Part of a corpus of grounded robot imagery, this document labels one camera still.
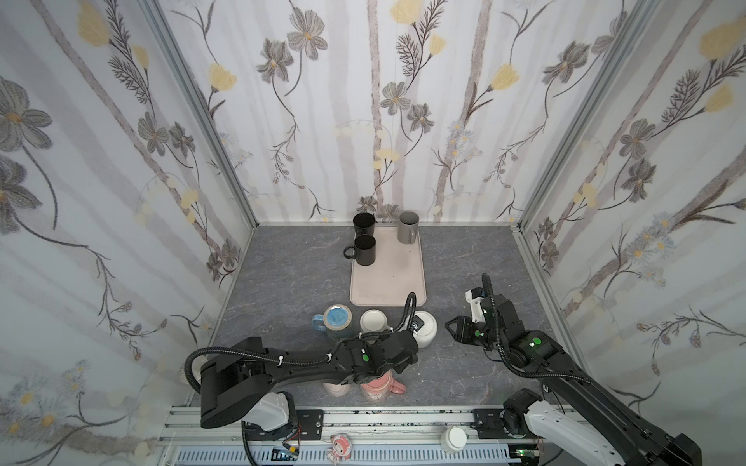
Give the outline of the white ribbed mug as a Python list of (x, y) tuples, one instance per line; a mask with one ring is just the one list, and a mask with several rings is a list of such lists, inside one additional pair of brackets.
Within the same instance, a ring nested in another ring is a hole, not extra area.
[(420, 316), (425, 321), (425, 327), (421, 331), (413, 333), (421, 350), (428, 347), (437, 335), (437, 321), (432, 314), (426, 311), (416, 311), (415, 315)]

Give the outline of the cream white mug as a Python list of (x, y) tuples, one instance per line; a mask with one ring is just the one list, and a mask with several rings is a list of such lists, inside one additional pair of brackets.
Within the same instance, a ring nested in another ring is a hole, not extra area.
[(359, 320), (361, 333), (383, 332), (389, 328), (389, 321), (386, 314), (378, 309), (365, 311)]

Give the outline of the dark pink mug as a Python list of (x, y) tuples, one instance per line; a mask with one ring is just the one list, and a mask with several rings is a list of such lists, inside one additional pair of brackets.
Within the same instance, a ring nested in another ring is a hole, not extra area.
[(363, 396), (370, 401), (382, 401), (390, 394), (400, 395), (407, 392), (406, 386), (394, 378), (392, 371), (369, 383), (361, 384)]

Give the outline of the light pink mug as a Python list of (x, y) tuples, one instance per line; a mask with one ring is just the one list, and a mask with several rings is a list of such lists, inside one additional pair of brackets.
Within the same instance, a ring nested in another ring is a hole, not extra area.
[(323, 383), (324, 390), (332, 397), (339, 398), (343, 397), (351, 391), (349, 384), (330, 384)]

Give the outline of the grey ceramic mug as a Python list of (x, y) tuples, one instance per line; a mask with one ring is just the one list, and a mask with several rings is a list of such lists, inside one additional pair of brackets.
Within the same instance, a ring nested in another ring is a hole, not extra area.
[(418, 237), (420, 217), (412, 211), (402, 212), (398, 217), (397, 240), (404, 245), (413, 245)]

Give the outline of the black and white mug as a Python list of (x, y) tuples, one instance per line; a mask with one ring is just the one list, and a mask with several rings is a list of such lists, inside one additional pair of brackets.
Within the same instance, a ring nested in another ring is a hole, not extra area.
[(353, 217), (355, 236), (373, 236), (376, 225), (376, 217), (371, 213), (358, 213)]

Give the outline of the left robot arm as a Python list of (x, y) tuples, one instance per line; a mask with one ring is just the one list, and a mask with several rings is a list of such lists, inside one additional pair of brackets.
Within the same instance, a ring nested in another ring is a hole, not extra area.
[(276, 388), (291, 384), (368, 384), (417, 362), (414, 337), (417, 295), (405, 300), (394, 329), (363, 333), (337, 342), (329, 351), (283, 351), (262, 347), (251, 337), (232, 347), (205, 347), (184, 362), (185, 377), (201, 403), (200, 426), (224, 427), (246, 415)]

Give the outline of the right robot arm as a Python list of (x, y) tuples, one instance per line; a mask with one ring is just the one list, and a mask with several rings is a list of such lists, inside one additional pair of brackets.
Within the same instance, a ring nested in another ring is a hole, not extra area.
[(446, 324), (455, 341), (496, 351), (513, 375), (536, 380), (581, 417), (575, 421), (540, 395), (522, 389), (503, 404), (503, 427), (541, 437), (586, 465), (701, 465), (701, 448), (672, 436), (624, 405), (595, 381), (554, 338), (527, 330), (514, 304), (493, 290), (490, 276), (472, 289), (471, 316)]

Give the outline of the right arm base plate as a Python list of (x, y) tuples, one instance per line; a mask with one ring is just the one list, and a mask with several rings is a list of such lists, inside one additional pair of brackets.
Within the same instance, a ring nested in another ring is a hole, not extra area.
[(472, 411), (474, 421), (472, 427), (480, 440), (509, 439), (503, 422), (502, 408), (482, 408)]

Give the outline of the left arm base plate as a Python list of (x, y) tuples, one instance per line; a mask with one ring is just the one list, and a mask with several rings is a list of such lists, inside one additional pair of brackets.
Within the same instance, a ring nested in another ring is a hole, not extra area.
[(297, 439), (300, 442), (320, 441), (324, 429), (324, 410), (302, 409), (298, 410), (296, 414), (299, 428)]

